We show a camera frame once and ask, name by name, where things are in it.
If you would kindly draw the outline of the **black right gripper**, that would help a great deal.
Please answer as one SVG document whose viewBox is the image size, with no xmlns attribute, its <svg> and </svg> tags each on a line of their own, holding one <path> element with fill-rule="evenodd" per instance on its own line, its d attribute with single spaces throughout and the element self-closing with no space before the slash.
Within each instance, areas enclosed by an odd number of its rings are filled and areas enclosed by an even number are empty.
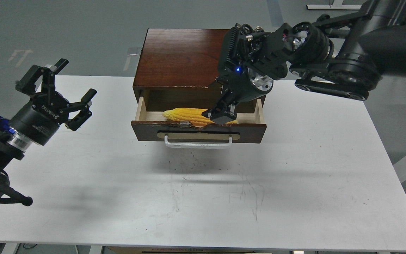
<svg viewBox="0 0 406 254">
<path fill-rule="evenodd" d="M 222 125 L 236 120 L 237 104 L 268 94 L 272 90 L 273 79 L 256 71 L 244 71 L 241 74 L 230 72 L 217 76 L 210 87 L 221 88 L 221 94 L 214 106 L 204 111 L 202 116 Z"/>
</svg>

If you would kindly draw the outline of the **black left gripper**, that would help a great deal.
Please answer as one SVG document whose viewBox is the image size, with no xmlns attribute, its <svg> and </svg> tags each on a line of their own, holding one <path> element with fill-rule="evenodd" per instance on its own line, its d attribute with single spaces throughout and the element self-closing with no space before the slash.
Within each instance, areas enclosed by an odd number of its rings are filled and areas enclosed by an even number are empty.
<svg viewBox="0 0 406 254">
<path fill-rule="evenodd" d="M 62 123 L 76 131 L 92 116 L 90 102 L 97 94 L 95 89 L 89 89 L 79 102 L 74 103 L 56 95 L 55 76 L 68 63 L 67 59 L 60 59 L 49 67 L 32 65 L 21 80 L 16 81 L 16 90 L 31 99 L 10 119 L 10 127 L 41 146 L 50 140 Z M 35 83 L 39 78 L 42 79 L 41 91 L 37 92 Z M 75 111 L 77 115 L 66 120 L 69 113 Z"/>
</svg>

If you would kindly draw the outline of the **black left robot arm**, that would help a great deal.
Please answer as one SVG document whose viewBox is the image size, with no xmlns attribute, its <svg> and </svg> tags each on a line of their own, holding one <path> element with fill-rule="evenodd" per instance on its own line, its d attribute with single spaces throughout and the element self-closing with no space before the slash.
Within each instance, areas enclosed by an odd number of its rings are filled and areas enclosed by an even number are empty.
<svg viewBox="0 0 406 254">
<path fill-rule="evenodd" d="M 29 101 L 11 118 L 0 116 L 0 204 L 31 206 L 33 199 L 10 187 L 5 167 L 21 160 L 32 144 L 44 146 L 64 124 L 76 131 L 91 116 L 91 99 L 97 94 L 89 89 L 80 101 L 71 103 L 55 88 L 55 76 L 69 63 L 60 59 L 54 65 L 33 65 L 16 81 L 16 90 Z"/>
</svg>

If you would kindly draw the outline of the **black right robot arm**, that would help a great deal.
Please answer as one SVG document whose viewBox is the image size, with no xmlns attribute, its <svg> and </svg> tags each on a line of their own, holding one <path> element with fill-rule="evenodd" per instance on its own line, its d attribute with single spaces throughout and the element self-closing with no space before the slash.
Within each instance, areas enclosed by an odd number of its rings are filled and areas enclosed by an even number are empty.
<svg viewBox="0 0 406 254">
<path fill-rule="evenodd" d="M 274 32 L 235 24 L 219 57 L 221 96 L 202 116 L 235 120 L 239 103 L 268 94 L 288 72 L 299 89 L 360 101 L 383 76 L 406 77 L 406 0 L 368 0 L 356 13 Z"/>
</svg>

